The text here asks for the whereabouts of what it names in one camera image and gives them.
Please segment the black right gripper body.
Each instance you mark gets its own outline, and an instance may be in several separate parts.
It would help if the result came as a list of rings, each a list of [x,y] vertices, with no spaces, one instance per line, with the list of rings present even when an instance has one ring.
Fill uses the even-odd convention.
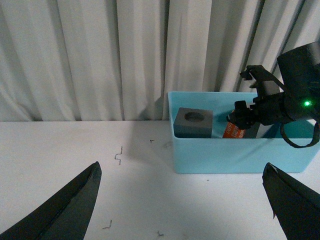
[[[285,109],[285,94],[283,92],[255,97],[252,111],[254,120],[262,125],[288,124],[293,121]]]

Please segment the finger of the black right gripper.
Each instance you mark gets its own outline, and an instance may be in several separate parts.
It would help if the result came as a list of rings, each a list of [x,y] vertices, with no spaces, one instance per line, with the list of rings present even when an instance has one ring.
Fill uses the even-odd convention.
[[[251,89],[256,89],[258,97],[267,97],[280,93],[281,82],[262,65],[248,65],[240,72],[244,81],[254,80],[250,85]]]
[[[234,110],[226,117],[226,120],[241,130],[250,129],[257,122],[254,112],[247,107],[245,100],[234,103]]]

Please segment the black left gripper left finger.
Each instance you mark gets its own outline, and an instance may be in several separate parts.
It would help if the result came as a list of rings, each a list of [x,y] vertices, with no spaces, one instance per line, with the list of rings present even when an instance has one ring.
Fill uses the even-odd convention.
[[[99,162],[83,170],[29,215],[0,234],[2,240],[83,240],[102,177]]]

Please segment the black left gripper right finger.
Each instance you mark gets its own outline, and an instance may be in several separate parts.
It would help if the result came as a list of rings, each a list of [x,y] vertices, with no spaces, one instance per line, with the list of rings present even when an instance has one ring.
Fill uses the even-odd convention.
[[[318,240],[320,238],[320,194],[267,163],[263,187],[273,216],[288,240]]]

